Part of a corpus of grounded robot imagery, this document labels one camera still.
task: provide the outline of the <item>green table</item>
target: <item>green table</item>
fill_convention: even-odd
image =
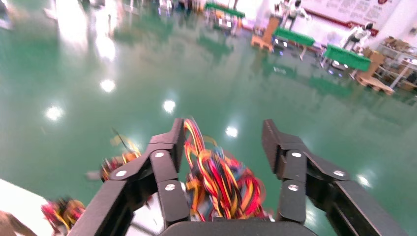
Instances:
[[[224,13],[227,13],[229,15],[232,16],[237,16],[238,18],[244,18],[245,17],[245,13],[241,12],[241,11],[236,11],[234,9],[230,9],[224,6],[221,6],[219,4],[213,3],[213,2],[207,2],[206,5],[204,6],[204,9],[215,9],[215,10],[219,10],[219,11],[223,11]]]
[[[323,62],[321,63],[322,67],[326,63],[327,59],[336,60],[340,64],[346,64],[354,69],[367,71],[371,63],[369,58],[359,56],[358,54],[345,50],[343,48],[336,47],[334,45],[328,44],[327,50],[323,54]]]
[[[295,42],[297,44],[302,45],[303,50],[300,53],[300,59],[302,60],[305,52],[307,51],[307,47],[311,47],[313,46],[314,42],[316,42],[314,40],[314,38],[304,35],[304,34],[300,34],[294,31],[289,31],[288,29],[284,29],[284,28],[277,28],[275,33],[274,33],[275,37],[280,37],[280,38],[285,38],[289,41]]]

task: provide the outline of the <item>wooden pallet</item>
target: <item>wooden pallet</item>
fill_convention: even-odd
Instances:
[[[370,86],[375,91],[384,91],[387,95],[392,95],[394,93],[394,90],[390,88],[389,86],[384,85],[381,81],[378,79],[375,79],[374,77],[371,78],[364,78],[357,76],[356,80],[363,86]]]
[[[256,46],[256,47],[259,47],[260,49],[268,50],[270,53],[273,52],[273,45],[271,43],[266,43],[265,41],[262,40],[261,37],[256,36],[256,35],[252,36],[250,45],[252,45],[252,47]]]

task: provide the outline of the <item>yellow wire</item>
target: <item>yellow wire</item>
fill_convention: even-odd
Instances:
[[[121,143],[121,138],[123,138],[124,141],[128,144],[129,148],[137,154],[136,157],[141,155],[141,152],[139,151],[138,147],[126,136],[124,135],[116,135],[114,138],[111,139],[111,143],[115,146],[119,145]]]
[[[57,212],[55,212],[55,217],[65,225],[67,230],[70,230],[69,225],[66,223],[66,221],[60,215],[58,215]]]

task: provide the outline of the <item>humanoid robot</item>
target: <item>humanoid robot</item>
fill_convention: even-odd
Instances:
[[[346,50],[352,50],[359,43],[362,48],[365,42],[371,36],[371,29],[373,28],[373,23],[368,22],[365,26],[356,26],[349,32],[347,37],[342,40],[342,48]]]
[[[274,4],[274,12],[272,13],[272,15],[278,17],[279,22],[281,23],[284,19],[285,12],[288,10],[289,3],[289,0],[278,0],[278,2]]]
[[[288,27],[288,30],[291,30],[294,26],[294,23],[296,22],[297,16],[301,16],[303,18],[306,18],[307,20],[311,20],[311,16],[308,15],[304,8],[301,7],[301,0],[296,0],[294,4],[292,4],[289,7],[289,12],[287,13],[288,17],[285,21],[283,21],[283,24],[281,27],[286,27],[287,22],[290,21],[290,26]]]

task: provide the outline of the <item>wire bundle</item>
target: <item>wire bundle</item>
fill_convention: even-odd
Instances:
[[[115,129],[113,129],[113,131],[116,133],[116,136],[111,140],[111,143],[115,146],[122,143],[128,152],[123,153],[121,156],[114,157],[110,161],[107,159],[104,160],[100,171],[100,177],[103,182],[109,179],[109,175],[112,171],[141,156],[141,152],[132,141],[127,137],[120,135]]]
[[[60,226],[65,226],[68,232],[81,217],[85,207],[78,200],[60,198],[43,205],[41,210],[55,231],[59,231]]]
[[[226,219],[266,218],[262,209],[265,188],[242,163],[225,156],[215,140],[206,149],[203,135],[195,121],[186,119],[184,129],[190,133],[185,142],[185,157],[191,173],[186,187],[191,199],[191,213],[201,221],[213,217]]]

